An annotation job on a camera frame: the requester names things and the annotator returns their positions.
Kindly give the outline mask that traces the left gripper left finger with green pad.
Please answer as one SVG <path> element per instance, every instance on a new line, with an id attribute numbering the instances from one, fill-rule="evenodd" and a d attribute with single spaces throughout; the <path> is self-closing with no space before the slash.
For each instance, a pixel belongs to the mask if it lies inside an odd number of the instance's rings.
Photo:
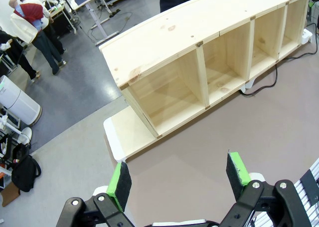
<path id="1" fill-rule="evenodd" d="M 79 197 L 69 198 L 57 222 L 58 227 L 133 227 L 125 215 L 132 179 L 127 163 L 116 165 L 107 189 L 84 201 Z"/>

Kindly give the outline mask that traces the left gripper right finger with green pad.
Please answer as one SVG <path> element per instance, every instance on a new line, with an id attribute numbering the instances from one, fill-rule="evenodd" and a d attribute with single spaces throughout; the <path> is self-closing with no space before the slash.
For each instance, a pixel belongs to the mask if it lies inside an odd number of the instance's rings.
<path id="1" fill-rule="evenodd" d="M 275 227 L 310 227 L 300 196 L 290 180 L 253 180 L 237 152 L 227 154 L 226 174 L 236 203 L 219 224 L 221 227 L 247 227 L 256 212 L 266 213 Z"/>

